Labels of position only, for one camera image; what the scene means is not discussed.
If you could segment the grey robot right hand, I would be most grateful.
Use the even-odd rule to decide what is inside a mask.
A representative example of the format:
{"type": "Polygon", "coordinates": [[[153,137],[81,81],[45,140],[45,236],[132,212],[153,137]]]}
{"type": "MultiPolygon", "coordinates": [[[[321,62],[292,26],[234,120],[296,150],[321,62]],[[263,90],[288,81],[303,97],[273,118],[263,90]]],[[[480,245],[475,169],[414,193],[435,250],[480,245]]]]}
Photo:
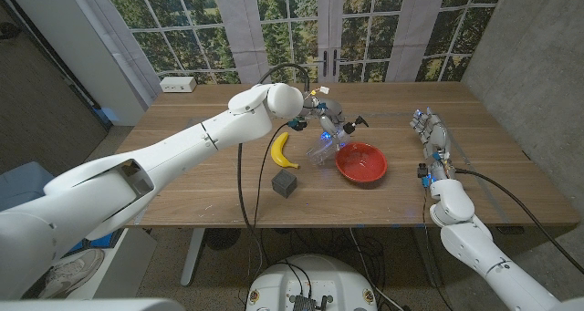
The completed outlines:
{"type": "Polygon", "coordinates": [[[451,139],[447,128],[437,114],[428,108],[426,112],[416,109],[410,122],[419,135],[427,174],[432,179],[454,179],[455,169],[451,162],[451,139]]]}

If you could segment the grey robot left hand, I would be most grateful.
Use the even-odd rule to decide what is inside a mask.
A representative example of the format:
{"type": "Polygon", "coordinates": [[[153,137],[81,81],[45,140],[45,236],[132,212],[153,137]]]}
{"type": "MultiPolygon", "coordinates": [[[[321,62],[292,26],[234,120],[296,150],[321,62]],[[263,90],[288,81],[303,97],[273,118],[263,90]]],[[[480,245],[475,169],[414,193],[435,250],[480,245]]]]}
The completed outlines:
{"type": "Polygon", "coordinates": [[[340,131],[345,117],[337,101],[330,98],[309,97],[304,101],[299,115],[306,119],[318,119],[320,126],[331,139],[337,144],[341,143],[340,131]]]}

